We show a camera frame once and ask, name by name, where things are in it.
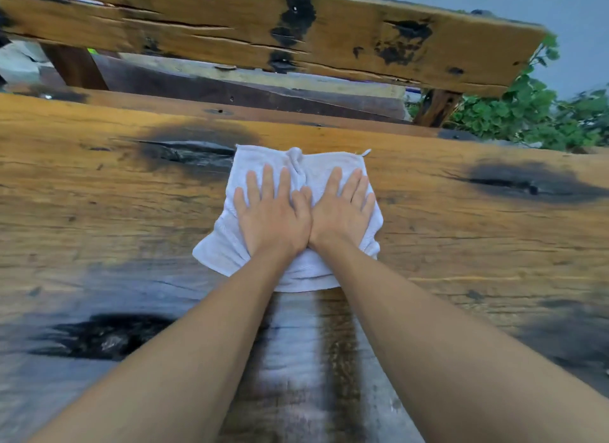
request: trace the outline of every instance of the white towel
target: white towel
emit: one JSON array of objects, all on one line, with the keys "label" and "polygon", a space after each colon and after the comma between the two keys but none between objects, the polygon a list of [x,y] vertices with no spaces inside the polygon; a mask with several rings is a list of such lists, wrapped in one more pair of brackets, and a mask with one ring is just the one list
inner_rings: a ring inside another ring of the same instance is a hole
[{"label": "white towel", "polygon": [[[248,170],[253,170],[260,188],[264,164],[270,164],[273,168],[275,193],[277,193],[279,185],[279,173],[285,166],[290,170],[292,178],[291,191],[309,186],[313,192],[313,204],[321,198],[332,169],[336,166],[340,166],[343,170],[339,193],[355,169],[362,169],[363,174],[366,175],[363,156],[357,154],[337,152],[303,155],[299,148],[277,151],[261,146],[238,145],[228,177],[228,185],[226,185],[224,210],[217,219],[211,234],[198,243],[193,250],[194,258],[225,276],[231,276],[250,259],[239,229],[237,211],[232,202],[234,190],[238,186],[243,188],[246,192],[247,202],[246,174]],[[368,187],[368,193],[372,193],[371,186]],[[382,225],[383,216],[377,203],[366,234],[359,246],[361,250],[374,258],[377,257],[380,250],[378,242],[375,241],[375,234]],[[287,268],[276,291],[299,293],[338,286],[338,281],[321,257],[315,251],[307,248]]]}]

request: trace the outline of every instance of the green foliage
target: green foliage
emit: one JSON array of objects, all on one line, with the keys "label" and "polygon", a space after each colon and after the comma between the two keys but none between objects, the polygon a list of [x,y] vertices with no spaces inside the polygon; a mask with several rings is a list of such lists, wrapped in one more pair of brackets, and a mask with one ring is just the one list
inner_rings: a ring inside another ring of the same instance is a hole
[{"label": "green foliage", "polygon": [[[556,36],[548,35],[528,66],[500,98],[464,96],[446,127],[466,130],[483,139],[504,139],[545,149],[573,150],[609,144],[609,103],[606,89],[580,93],[568,101],[530,77],[536,66],[560,57]],[[410,106],[411,115],[418,106]]]}]

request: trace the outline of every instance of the gray sky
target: gray sky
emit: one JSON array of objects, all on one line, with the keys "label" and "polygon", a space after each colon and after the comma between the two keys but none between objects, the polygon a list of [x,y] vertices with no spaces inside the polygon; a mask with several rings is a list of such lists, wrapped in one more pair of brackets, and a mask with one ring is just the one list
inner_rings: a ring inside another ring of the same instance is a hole
[{"label": "gray sky", "polygon": [[406,0],[452,10],[490,10],[540,23],[559,37],[561,58],[536,72],[561,97],[609,83],[609,0]]}]

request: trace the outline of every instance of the hand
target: hand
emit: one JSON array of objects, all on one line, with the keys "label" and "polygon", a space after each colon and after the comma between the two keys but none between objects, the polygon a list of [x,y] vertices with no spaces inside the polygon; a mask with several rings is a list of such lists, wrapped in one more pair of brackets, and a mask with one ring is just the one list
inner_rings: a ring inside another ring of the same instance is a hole
[{"label": "hand", "polygon": [[243,188],[235,189],[234,206],[250,256],[263,248],[285,246],[286,252],[292,258],[296,257],[307,247],[311,233],[311,189],[305,186],[301,191],[294,191],[292,208],[289,201],[290,172],[286,167],[279,176],[277,197],[274,197],[275,184],[270,165],[264,166],[262,195],[255,172],[249,171],[246,180],[250,206],[246,205]]},{"label": "hand", "polygon": [[375,195],[368,189],[368,177],[362,170],[354,170],[338,196],[342,169],[335,167],[326,184],[326,190],[313,208],[313,228],[309,245],[317,250],[324,239],[344,238],[359,247],[370,216],[375,208]]}]

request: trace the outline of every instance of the forearm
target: forearm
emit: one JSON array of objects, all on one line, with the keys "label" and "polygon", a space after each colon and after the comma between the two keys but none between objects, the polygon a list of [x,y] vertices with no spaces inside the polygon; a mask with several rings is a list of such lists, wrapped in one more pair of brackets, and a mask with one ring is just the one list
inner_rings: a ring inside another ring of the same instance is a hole
[{"label": "forearm", "polygon": [[291,261],[260,250],[35,434],[45,442],[212,441],[279,278]]},{"label": "forearm", "polygon": [[609,400],[351,243],[318,252],[428,443],[600,442]]}]

